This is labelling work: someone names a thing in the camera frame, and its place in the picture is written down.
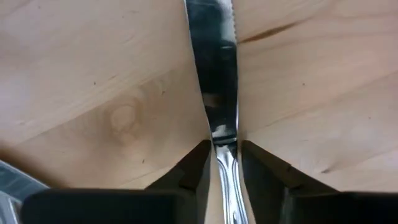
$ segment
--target black object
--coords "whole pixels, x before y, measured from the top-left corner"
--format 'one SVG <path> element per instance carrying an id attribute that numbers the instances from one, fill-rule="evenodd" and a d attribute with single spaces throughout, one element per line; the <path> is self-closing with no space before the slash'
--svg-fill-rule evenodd
<path id="1" fill-rule="evenodd" d="M 22 207 L 24 224 L 204 223 L 210 141 L 202 141 L 145 190 L 47 190 Z M 339 192 L 250 141 L 244 181 L 257 224 L 398 223 L 398 194 Z"/>

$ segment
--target knife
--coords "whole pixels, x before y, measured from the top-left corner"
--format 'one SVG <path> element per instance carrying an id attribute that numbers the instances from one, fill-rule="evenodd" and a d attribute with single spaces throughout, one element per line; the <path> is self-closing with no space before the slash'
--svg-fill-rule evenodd
<path id="1" fill-rule="evenodd" d="M 247 224 L 238 169 L 238 71 L 231 0 L 185 0 L 200 90 L 218 162 L 224 221 Z"/>
<path id="2" fill-rule="evenodd" d="M 0 160 L 0 224 L 18 224 L 19 208 L 28 196 L 48 187 Z"/>

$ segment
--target stainless steel knife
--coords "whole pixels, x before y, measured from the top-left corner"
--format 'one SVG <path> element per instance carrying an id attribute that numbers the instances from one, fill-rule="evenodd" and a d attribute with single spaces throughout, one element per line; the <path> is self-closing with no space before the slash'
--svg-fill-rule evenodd
<path id="1" fill-rule="evenodd" d="M 19 207 L 28 196 L 48 187 L 0 161 L 0 224 L 18 224 Z"/>
<path id="2" fill-rule="evenodd" d="M 195 65 L 216 151 L 224 220 L 246 224 L 238 171 L 238 70 L 231 0 L 185 0 Z"/>

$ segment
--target wooden board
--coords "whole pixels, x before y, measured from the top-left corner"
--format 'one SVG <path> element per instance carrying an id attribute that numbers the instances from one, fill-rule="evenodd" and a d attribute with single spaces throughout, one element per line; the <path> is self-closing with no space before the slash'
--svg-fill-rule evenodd
<path id="1" fill-rule="evenodd" d="M 396 190 L 398 1 L 234 8 L 242 136 L 337 189 Z M 0 159 L 145 187 L 208 138 L 190 47 L 182 0 L 0 1 Z"/>

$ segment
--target wood grain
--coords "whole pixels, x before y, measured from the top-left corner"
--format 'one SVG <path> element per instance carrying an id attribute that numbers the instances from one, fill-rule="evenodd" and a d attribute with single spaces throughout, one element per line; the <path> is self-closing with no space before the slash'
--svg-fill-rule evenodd
<path id="1" fill-rule="evenodd" d="M 337 189 L 396 190 L 398 1 L 234 10 L 242 136 Z M 145 187 L 208 138 L 190 47 L 181 0 L 0 1 L 1 159 Z"/>

